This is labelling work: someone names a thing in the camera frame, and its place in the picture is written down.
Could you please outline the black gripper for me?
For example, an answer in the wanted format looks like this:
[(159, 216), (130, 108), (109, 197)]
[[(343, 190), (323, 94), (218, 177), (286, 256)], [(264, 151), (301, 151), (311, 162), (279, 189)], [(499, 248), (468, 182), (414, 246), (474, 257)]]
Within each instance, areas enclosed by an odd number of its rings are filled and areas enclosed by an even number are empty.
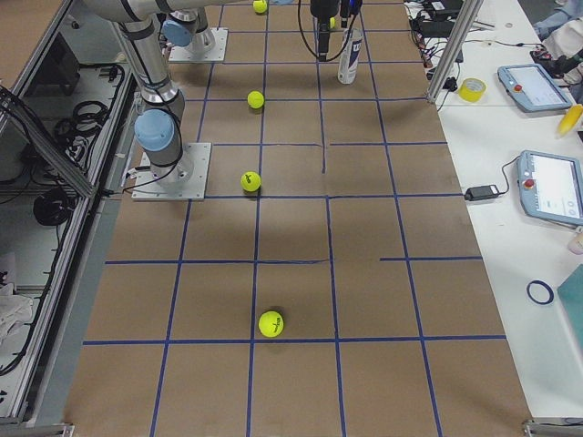
[(331, 18), (340, 10), (340, 0), (311, 0), (310, 11), (315, 18)]

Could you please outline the yellow tennis ball behind arm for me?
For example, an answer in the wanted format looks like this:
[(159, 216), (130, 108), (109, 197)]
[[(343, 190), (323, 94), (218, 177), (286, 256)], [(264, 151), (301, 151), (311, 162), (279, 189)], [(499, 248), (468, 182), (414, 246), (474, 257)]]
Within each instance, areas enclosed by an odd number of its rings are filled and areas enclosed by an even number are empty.
[(240, 177), (241, 188), (247, 193), (253, 193), (261, 188), (261, 175), (255, 171), (246, 171)]

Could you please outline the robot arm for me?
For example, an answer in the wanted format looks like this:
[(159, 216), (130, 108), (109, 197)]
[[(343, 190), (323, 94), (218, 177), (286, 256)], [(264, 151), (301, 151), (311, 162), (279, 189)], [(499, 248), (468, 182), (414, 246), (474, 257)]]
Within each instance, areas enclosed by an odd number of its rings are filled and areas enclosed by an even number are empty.
[(185, 99), (172, 81), (160, 47), (160, 30), (174, 46), (211, 50), (214, 35), (205, 8), (224, 1), (87, 1), (87, 7), (110, 22), (122, 53), (138, 80), (142, 112), (134, 137), (149, 159), (150, 184), (167, 198), (179, 197), (195, 170), (191, 148), (182, 140)]

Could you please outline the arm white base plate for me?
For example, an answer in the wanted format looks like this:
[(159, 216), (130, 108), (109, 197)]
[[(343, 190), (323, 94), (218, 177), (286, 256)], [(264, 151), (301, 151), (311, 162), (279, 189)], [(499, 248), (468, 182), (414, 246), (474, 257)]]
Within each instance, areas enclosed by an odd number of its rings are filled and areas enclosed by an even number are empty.
[(194, 35), (188, 46), (173, 46), (169, 62), (173, 64), (201, 64), (223, 62), (226, 55), (229, 30), (209, 27)]
[(211, 143), (184, 143), (181, 161), (172, 170), (154, 167), (138, 172), (137, 188), (131, 197), (136, 201), (182, 201), (205, 198), (211, 155)]

